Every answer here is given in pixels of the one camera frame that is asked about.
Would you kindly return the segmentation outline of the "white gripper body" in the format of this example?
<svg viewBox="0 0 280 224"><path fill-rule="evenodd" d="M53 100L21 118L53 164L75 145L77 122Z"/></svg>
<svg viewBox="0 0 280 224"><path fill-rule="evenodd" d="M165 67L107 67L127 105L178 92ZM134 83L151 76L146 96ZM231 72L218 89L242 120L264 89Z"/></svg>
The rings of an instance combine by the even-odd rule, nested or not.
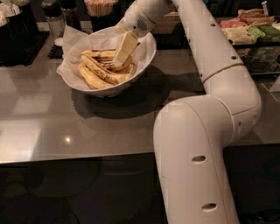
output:
<svg viewBox="0 0 280 224"><path fill-rule="evenodd" d="M117 26L139 38L153 30L157 21L175 9L171 0L135 0Z"/></svg>

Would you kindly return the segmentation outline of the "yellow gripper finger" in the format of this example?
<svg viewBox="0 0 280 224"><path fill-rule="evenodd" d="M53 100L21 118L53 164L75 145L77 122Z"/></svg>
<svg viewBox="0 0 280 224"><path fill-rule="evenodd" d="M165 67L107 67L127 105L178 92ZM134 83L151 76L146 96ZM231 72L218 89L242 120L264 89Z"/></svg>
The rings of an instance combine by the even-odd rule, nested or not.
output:
<svg viewBox="0 0 280 224"><path fill-rule="evenodd" d="M133 31L116 30L115 32L122 38L115 49L113 58L114 65L119 67L124 64L138 46L138 36Z"/></svg>

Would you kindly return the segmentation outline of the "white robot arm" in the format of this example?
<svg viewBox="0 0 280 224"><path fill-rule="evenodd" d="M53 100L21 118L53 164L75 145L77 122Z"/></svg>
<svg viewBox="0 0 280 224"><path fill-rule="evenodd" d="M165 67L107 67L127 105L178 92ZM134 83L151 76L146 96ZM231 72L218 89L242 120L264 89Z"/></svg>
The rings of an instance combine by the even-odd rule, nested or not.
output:
<svg viewBox="0 0 280 224"><path fill-rule="evenodd" d="M223 150L260 118L261 96L236 50L202 0L135 0L119 27L146 36L178 11L203 95L157 114L153 143L168 224L239 224Z"/></svg>

